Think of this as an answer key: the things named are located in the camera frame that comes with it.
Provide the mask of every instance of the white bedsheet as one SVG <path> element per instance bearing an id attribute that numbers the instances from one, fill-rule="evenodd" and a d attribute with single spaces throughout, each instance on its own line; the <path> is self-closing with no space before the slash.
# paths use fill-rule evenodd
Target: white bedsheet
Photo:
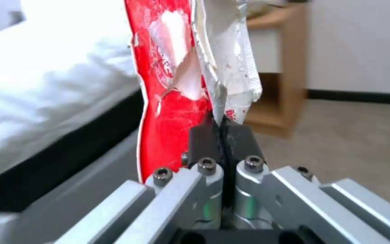
<path id="1" fill-rule="evenodd" d="M 130 27 L 113 9 L 75 20 L 27 15 L 0 32 L 0 173 L 139 89 Z"/>

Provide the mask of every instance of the beige carpet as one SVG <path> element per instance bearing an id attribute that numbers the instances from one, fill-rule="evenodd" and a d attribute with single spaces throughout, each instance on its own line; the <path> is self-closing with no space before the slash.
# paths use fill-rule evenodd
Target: beige carpet
<path id="1" fill-rule="evenodd" d="M 270 169 L 306 166 L 322 183 L 350 178 L 390 202 L 390 105 L 308 100 L 291 140 L 256 138 Z"/>

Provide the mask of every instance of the screw head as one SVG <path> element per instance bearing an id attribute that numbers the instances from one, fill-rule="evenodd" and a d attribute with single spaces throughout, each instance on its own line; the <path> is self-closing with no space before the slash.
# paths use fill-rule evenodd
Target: screw head
<path id="1" fill-rule="evenodd" d="M 172 179 L 172 170 L 170 168 L 158 168 L 153 173 L 153 182 L 157 186 L 165 186 Z"/>
<path id="2" fill-rule="evenodd" d="M 216 161 L 212 158 L 200 158 L 198 160 L 198 172 L 210 176 L 216 172 Z"/>
<path id="3" fill-rule="evenodd" d="M 296 167 L 295 168 L 296 171 L 303 177 L 305 177 L 307 180 L 309 180 L 310 182 L 312 181 L 312 177 L 314 176 L 312 172 L 310 172 L 308 170 L 308 168 L 306 167 L 302 167 L 302 166 L 299 166 L 299 167 Z"/>
<path id="4" fill-rule="evenodd" d="M 181 164 L 188 165 L 188 163 L 189 163 L 189 154 L 188 152 L 184 151 L 181 154 Z"/>
<path id="5" fill-rule="evenodd" d="M 260 173 L 263 171 L 264 159 L 256 155 L 249 155 L 245 159 L 245 170 L 251 173 Z"/>

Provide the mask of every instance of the torn aluminum foil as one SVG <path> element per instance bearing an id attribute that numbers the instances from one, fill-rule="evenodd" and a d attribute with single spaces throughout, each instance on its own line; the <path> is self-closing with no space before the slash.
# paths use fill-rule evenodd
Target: torn aluminum foil
<path id="1" fill-rule="evenodd" d="M 247 0 L 191 0 L 195 46 L 219 125 L 223 114 L 243 123 L 262 92 L 246 11 Z"/>

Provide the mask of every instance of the black baseboard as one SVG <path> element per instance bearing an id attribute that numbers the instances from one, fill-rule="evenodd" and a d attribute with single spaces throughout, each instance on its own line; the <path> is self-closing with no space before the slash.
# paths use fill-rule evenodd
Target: black baseboard
<path id="1" fill-rule="evenodd" d="M 308 90 L 309 99 L 324 99 L 348 102 L 374 102 L 390 104 L 390 94 L 388 93 L 360 93 L 352 91 L 328 91 L 328 90 Z"/>

